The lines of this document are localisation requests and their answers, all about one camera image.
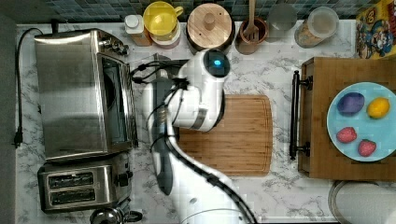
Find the cereal box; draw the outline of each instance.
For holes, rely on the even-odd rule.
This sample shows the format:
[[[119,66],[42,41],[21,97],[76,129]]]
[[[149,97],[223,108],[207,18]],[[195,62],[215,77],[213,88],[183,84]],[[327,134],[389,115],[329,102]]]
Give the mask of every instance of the cereal box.
[[[361,58],[396,59],[396,0],[381,0],[356,20],[356,51]]]

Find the marble countertop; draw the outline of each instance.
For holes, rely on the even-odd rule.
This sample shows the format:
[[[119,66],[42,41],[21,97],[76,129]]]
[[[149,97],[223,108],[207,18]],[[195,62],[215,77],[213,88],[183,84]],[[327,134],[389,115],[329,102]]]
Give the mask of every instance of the marble countertop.
[[[228,57],[232,72],[225,83],[227,94],[265,94],[272,107],[274,147],[271,171],[266,176],[236,177],[232,180],[239,188],[261,223],[266,222],[331,222],[335,221],[328,206],[331,180],[312,179],[297,171],[297,161],[289,156],[291,80],[294,70],[314,56],[354,56],[354,21],[341,21],[336,34],[312,49],[295,44],[293,29],[276,42],[263,42],[251,55],[239,54],[232,45]],[[49,24],[19,25],[18,34],[37,27],[48,34]],[[160,53],[173,60],[189,59],[192,54],[185,34],[174,49],[157,46],[140,48],[124,32],[123,23],[61,24],[60,32],[86,28],[100,28],[130,45],[127,62],[132,63]],[[36,172],[44,163],[44,142],[40,114],[38,113],[38,87],[35,68],[33,35],[28,35],[21,48],[21,86],[24,143],[17,149],[17,222],[18,223],[89,223],[92,211],[44,214],[39,205]],[[141,223],[177,223],[176,210],[171,201],[159,191],[153,174],[149,154],[148,133],[141,113],[142,87],[136,86],[135,107],[138,125],[139,148],[130,152],[133,165],[133,192],[131,206],[143,212]]]

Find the toaster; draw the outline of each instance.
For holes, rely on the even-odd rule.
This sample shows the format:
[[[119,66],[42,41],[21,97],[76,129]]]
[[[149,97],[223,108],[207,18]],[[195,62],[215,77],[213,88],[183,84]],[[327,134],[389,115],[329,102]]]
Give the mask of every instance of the toaster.
[[[127,152],[89,161],[45,163],[37,172],[41,210],[61,213],[115,207],[132,191]]]

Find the wooden tray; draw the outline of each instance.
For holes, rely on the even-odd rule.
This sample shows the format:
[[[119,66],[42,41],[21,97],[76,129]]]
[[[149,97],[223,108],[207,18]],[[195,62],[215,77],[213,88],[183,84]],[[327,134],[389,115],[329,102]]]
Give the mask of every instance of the wooden tray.
[[[299,170],[314,178],[396,180],[394,155],[375,162],[353,161],[332,143],[326,122],[332,99],[347,86],[358,82],[374,82],[395,92],[396,62],[313,58],[302,67],[302,79],[309,76],[314,79],[313,90],[301,88],[299,142],[310,142],[311,150],[310,157],[298,154]],[[396,128],[396,120],[389,125]]]
[[[264,95],[226,95],[222,121],[208,133],[180,129],[180,147],[226,175],[266,175],[273,147],[271,105]]]

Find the toaster oven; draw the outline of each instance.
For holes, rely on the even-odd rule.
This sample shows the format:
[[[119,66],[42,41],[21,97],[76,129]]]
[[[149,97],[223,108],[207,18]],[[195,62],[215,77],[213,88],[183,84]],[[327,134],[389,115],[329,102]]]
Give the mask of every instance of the toaster oven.
[[[98,29],[35,37],[47,161],[137,147],[128,47]]]

